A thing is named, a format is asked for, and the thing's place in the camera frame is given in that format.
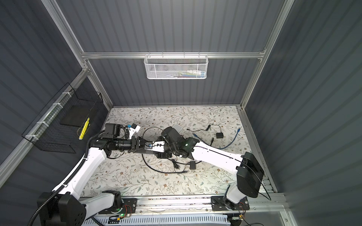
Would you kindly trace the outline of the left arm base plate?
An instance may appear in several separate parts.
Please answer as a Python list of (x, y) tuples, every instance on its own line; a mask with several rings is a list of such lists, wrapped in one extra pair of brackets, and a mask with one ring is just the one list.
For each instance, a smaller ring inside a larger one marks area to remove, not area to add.
[(136, 198), (123, 198), (122, 205), (120, 207), (111, 207), (99, 212), (99, 214), (134, 214), (137, 207)]

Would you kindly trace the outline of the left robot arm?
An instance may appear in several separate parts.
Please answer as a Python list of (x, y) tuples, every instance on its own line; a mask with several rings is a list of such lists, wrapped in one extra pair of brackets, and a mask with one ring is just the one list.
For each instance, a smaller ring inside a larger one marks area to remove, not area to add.
[(134, 138), (140, 130), (136, 124), (124, 127), (107, 123), (105, 129), (92, 136), (86, 151), (77, 165), (51, 192), (44, 192), (37, 201), (37, 210), (28, 225), (39, 218), (42, 226), (80, 226), (99, 212), (109, 209), (114, 214), (126, 215), (128, 208), (119, 191), (107, 190), (92, 198), (80, 201), (86, 183), (112, 151), (137, 151), (146, 140)]

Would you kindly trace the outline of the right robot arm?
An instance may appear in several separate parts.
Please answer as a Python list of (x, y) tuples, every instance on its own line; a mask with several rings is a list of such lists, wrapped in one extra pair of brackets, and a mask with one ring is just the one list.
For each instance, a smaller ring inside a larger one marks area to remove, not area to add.
[(221, 168), (236, 178), (236, 182), (227, 188), (226, 200), (237, 204), (244, 197), (257, 198), (264, 177), (264, 170), (256, 157), (250, 153), (229, 153), (212, 147), (203, 141), (184, 138), (173, 127), (162, 131), (158, 141), (145, 145), (159, 153), (173, 153), (181, 158), (209, 163)]

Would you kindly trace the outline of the white mesh wall basket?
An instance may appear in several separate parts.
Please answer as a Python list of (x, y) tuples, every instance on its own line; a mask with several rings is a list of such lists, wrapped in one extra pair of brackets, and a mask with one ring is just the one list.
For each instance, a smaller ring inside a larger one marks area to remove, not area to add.
[(144, 66), (150, 80), (203, 80), (207, 78), (208, 57), (145, 56)]

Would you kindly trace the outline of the small black power adapter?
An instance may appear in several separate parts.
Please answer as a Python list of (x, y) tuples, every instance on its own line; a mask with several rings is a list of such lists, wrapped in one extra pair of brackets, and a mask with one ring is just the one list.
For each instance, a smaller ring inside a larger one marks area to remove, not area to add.
[(190, 161), (189, 162), (189, 169), (190, 170), (195, 170), (196, 169), (196, 162), (195, 161)]

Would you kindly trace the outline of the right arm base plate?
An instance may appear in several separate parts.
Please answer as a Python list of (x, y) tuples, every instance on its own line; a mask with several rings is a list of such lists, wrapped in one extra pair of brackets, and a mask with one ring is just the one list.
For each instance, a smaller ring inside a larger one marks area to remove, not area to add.
[(233, 203), (225, 196), (211, 196), (211, 205), (213, 211), (248, 211), (250, 210), (248, 198), (245, 196), (238, 203)]

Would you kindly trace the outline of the black pad in basket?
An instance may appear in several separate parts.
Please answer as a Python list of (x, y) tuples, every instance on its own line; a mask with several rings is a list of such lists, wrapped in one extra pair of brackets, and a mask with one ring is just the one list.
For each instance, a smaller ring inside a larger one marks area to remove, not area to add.
[(60, 125), (81, 127), (89, 117), (91, 107), (84, 105), (72, 106), (61, 119)]

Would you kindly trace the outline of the yellow item in basket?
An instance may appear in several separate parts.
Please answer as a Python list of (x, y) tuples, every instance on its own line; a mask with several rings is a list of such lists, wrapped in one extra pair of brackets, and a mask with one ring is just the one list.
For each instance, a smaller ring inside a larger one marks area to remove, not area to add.
[(88, 117), (87, 120), (85, 121), (83, 127), (82, 127), (82, 130), (80, 132), (80, 135), (78, 137), (79, 140), (83, 140), (84, 137), (85, 137), (85, 134), (87, 133), (87, 130), (88, 130), (88, 127), (89, 127), (89, 124), (90, 124), (90, 118)]

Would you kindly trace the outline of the white flat box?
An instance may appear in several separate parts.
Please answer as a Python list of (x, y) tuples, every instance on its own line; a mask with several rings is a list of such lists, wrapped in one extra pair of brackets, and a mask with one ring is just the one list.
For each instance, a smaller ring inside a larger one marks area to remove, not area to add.
[(173, 128), (178, 132), (178, 133), (180, 133), (181, 131), (182, 131), (182, 126), (180, 126), (179, 124), (175, 124), (174, 126), (173, 126)]

